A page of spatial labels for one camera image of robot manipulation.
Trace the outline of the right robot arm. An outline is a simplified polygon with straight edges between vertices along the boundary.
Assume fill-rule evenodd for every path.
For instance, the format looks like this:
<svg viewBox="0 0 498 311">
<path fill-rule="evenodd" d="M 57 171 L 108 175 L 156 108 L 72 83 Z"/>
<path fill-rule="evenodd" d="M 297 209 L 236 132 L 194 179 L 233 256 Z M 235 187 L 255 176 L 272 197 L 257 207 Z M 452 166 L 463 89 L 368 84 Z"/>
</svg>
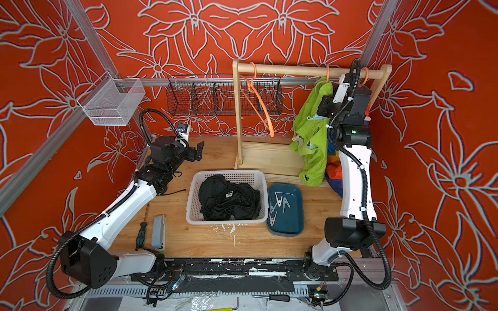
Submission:
<svg viewBox="0 0 498 311">
<path fill-rule="evenodd" d="M 386 225 L 377 219 L 372 202 L 370 160 L 372 133 L 365 122 L 372 92 L 360 85 L 361 63 L 355 59 L 338 90 L 321 100 L 317 116 L 327 120 L 326 138 L 338 153 L 342 169 L 342 205 L 338 217 L 327 218 L 324 238 L 305 254 L 303 272 L 316 281 L 341 256 L 354 275 L 376 290 L 387 289 L 392 270 L 380 239 Z M 350 252 L 375 245 L 383 263 L 381 282 L 370 280 L 351 257 Z"/>
</svg>

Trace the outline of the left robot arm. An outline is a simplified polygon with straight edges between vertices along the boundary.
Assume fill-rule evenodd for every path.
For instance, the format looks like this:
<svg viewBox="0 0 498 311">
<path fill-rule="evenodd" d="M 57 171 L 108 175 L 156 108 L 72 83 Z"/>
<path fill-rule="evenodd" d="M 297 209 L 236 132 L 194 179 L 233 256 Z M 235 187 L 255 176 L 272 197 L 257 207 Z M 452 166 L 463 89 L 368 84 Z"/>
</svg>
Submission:
<svg viewBox="0 0 498 311">
<path fill-rule="evenodd" d="M 137 248 L 132 253 L 113 255 L 109 249 L 143 207 L 155 197 L 166 194 L 168 184 L 177 177 L 183 162 L 202 159 L 204 143 L 190 146 L 190 127 L 184 123 L 172 125 L 171 136 L 152 139 L 143 120 L 147 113 L 166 116 L 152 108 L 140 113 L 139 126 L 150 155 L 133 173 L 127 190 L 95 219 L 76 231 L 65 232 L 58 241 L 45 275 L 46 287 L 56 298 L 74 299 L 113 278 L 128 275 L 150 290 L 162 290 L 157 282 L 168 270 L 162 254 Z"/>
</svg>

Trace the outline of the lime green shorts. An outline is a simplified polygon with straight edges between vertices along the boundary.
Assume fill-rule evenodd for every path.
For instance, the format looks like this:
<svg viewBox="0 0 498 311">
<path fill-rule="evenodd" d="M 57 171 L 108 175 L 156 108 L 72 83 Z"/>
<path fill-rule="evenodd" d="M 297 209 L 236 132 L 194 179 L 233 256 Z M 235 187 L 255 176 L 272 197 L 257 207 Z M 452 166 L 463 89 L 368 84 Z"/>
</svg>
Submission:
<svg viewBox="0 0 498 311">
<path fill-rule="evenodd" d="M 298 177 L 308 187 L 323 183 L 328 156 L 327 125 L 329 119 L 318 116 L 322 98 L 333 94 L 333 84 L 325 78 L 315 83 L 293 122 L 294 136 L 289 148 L 303 159 Z"/>
</svg>

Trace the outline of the orange clothes hanger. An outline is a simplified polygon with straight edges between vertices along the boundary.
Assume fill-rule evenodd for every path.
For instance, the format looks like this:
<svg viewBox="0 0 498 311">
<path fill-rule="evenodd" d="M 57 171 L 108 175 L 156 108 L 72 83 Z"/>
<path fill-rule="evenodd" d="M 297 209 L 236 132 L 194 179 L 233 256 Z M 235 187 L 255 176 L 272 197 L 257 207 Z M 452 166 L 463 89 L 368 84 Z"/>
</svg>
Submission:
<svg viewBox="0 0 498 311">
<path fill-rule="evenodd" d="M 263 125 L 265 126 L 265 128 L 269 131 L 270 136 L 273 138 L 275 136 L 273 123 L 271 121 L 271 118 L 270 118 L 269 112 L 267 110 L 267 107 L 266 107 L 266 105 L 265 105 L 265 103 L 264 103 L 261 95 L 259 94 L 257 88 L 254 85 L 254 79 L 258 76 L 257 67 L 256 67 L 256 65 L 255 65 L 254 62 L 250 62 L 250 65 L 253 67 L 254 75 L 253 75 L 253 77 L 250 80 L 247 79 L 246 77 L 244 77 L 243 79 L 244 79 L 244 81 L 247 84 L 248 91 L 251 94 L 255 95 L 255 97 L 257 98 L 257 100 L 259 102 L 259 106 L 263 110 L 263 114 L 264 114 L 265 117 L 263 117 L 260 114 L 259 108 L 256 107 L 256 105 L 252 102 L 252 100 L 249 98 L 248 95 L 244 94 L 244 97 L 249 102 L 249 104 L 252 107 L 252 109 L 256 112 L 256 115 L 259 117 L 260 121 L 263 123 Z"/>
</svg>

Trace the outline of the light green clothespin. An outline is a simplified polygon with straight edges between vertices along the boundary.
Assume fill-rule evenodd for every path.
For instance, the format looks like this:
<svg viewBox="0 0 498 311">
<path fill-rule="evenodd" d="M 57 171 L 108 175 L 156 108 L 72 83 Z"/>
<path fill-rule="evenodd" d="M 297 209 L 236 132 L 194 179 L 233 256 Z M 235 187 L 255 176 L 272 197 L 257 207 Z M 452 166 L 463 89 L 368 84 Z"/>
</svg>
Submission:
<svg viewBox="0 0 498 311">
<path fill-rule="evenodd" d="M 285 212 L 286 209 L 290 209 L 291 208 L 291 205 L 290 205 L 289 201 L 284 196 L 282 197 L 281 206 L 283 208 L 283 212 Z"/>
</svg>

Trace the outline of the black shorts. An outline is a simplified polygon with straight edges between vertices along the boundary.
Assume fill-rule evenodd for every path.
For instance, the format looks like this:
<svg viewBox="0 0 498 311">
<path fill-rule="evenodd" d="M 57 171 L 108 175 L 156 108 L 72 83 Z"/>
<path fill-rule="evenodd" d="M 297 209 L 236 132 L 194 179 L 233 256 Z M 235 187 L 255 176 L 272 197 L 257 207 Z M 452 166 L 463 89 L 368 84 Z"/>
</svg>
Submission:
<svg viewBox="0 0 498 311">
<path fill-rule="evenodd" d="M 222 175 L 207 178 L 198 200 L 205 221 L 253 220 L 261 211 L 261 195 L 248 183 L 233 183 Z"/>
</svg>

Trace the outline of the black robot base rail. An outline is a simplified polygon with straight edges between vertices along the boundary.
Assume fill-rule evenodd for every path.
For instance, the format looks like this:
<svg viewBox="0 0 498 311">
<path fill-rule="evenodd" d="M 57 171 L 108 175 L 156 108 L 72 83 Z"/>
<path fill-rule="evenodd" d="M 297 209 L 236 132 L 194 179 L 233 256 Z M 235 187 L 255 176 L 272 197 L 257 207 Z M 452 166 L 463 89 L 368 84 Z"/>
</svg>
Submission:
<svg viewBox="0 0 498 311">
<path fill-rule="evenodd" d="M 175 294 L 218 293 L 303 294 L 311 285 L 338 281 L 335 268 L 327 268 L 323 276 L 307 277 L 302 258 L 177 258 L 165 260 L 169 269 L 155 282 L 170 283 L 168 290 L 184 275 Z"/>
</svg>

